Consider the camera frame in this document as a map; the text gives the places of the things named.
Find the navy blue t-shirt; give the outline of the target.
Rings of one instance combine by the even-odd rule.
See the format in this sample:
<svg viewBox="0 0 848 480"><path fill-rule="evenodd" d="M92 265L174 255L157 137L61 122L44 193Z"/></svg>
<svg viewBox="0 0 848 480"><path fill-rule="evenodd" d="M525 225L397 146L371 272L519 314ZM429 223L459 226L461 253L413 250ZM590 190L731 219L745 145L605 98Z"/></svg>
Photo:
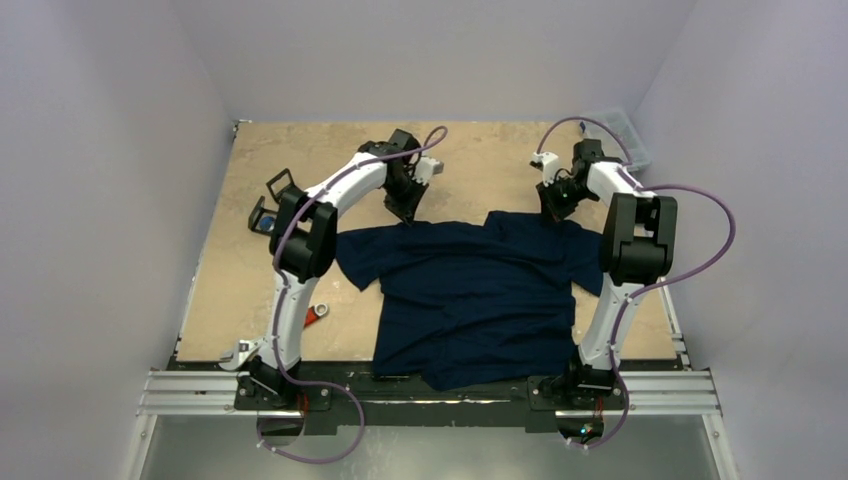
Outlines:
<svg viewBox="0 0 848 480"><path fill-rule="evenodd" d="M337 263L383 295L373 372L418 374L445 391L558 375L574 353L579 286L602 287L601 236L538 214L493 211L341 233Z"/></svg>

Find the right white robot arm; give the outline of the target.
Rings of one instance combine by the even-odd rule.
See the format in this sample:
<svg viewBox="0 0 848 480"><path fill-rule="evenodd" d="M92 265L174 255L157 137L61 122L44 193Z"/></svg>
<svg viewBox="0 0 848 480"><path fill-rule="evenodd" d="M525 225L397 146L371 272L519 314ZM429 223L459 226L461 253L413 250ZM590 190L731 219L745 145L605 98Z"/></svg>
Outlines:
<svg viewBox="0 0 848 480"><path fill-rule="evenodd" d="M552 152L535 152L530 164L542 173L536 191L549 219L565 220L584 200L607 208L598 253L601 293L561 381L564 399L584 407L616 388L619 354L641 297L671 269L678 203L643 187L596 139L574 145L569 168Z"/></svg>

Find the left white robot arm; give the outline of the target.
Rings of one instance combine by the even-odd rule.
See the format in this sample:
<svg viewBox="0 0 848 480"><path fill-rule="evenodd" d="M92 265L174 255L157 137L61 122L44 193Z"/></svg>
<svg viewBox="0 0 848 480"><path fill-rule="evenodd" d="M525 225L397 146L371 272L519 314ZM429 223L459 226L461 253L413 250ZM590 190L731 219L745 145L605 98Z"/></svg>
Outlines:
<svg viewBox="0 0 848 480"><path fill-rule="evenodd" d="M383 190L385 207L411 223L430 181L444 169L425 153L438 142L430 137L422 144L397 129L386 141L362 144L324 181L306 189L289 183L274 192L278 210L269 240L274 300L266 333L250 348L246 363L251 382L272 408L292 405L304 384L294 372L302 359L305 320L318 281L335 261L340 218L370 192Z"/></svg>

